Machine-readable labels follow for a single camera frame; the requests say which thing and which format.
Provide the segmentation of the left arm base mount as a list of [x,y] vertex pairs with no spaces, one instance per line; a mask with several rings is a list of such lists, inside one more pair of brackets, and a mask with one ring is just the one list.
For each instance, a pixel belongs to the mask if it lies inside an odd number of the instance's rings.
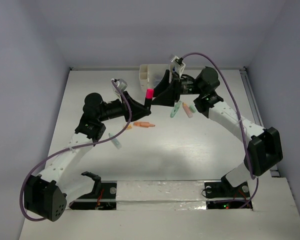
[[99,210],[111,211],[117,209],[117,182],[105,181],[102,182],[98,192],[93,191],[85,194],[69,206],[71,210]]

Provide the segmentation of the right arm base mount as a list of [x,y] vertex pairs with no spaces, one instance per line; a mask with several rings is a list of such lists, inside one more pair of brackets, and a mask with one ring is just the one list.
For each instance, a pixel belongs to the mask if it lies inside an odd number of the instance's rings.
[[208,210],[239,209],[251,196],[247,182],[227,188],[221,181],[205,182],[201,195],[206,199]]

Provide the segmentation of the black pink highlighter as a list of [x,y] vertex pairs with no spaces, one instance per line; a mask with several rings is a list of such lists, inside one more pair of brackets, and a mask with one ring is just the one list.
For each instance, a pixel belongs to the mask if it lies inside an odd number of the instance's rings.
[[146,93],[145,93],[145,100],[144,100],[144,107],[145,107],[147,110],[150,110],[150,109],[151,109],[153,97],[154,97],[154,89],[148,88],[148,89],[146,90]]

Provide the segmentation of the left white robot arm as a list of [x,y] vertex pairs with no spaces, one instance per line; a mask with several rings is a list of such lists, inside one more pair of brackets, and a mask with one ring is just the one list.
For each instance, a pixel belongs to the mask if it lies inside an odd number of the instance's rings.
[[57,221],[65,209],[78,198],[91,198],[101,192],[101,177],[90,171],[75,173],[82,158],[97,145],[113,140],[102,139],[104,121],[125,117],[130,124],[133,116],[132,99],[127,91],[120,99],[105,102],[96,92],[84,99],[82,116],[67,147],[42,160],[25,177],[19,195],[22,215],[29,221]]

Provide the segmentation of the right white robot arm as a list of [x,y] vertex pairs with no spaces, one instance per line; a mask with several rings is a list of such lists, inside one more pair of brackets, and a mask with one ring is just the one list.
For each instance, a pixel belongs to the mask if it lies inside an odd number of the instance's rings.
[[150,78],[148,70],[139,70],[141,88],[150,95],[151,105],[175,107],[182,95],[197,95],[193,101],[196,110],[243,143],[243,162],[219,182],[205,184],[202,193],[209,199],[231,197],[247,180],[263,175],[283,159],[279,131],[257,125],[243,117],[238,108],[232,109],[216,92],[220,77],[216,69],[208,66],[197,77],[166,69],[159,80]]

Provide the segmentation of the clear jar of paperclips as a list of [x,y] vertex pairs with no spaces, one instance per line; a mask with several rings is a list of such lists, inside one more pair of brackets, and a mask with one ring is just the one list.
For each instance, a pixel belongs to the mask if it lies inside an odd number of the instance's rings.
[[154,78],[152,81],[153,87],[155,88],[161,81],[162,81],[162,78]]

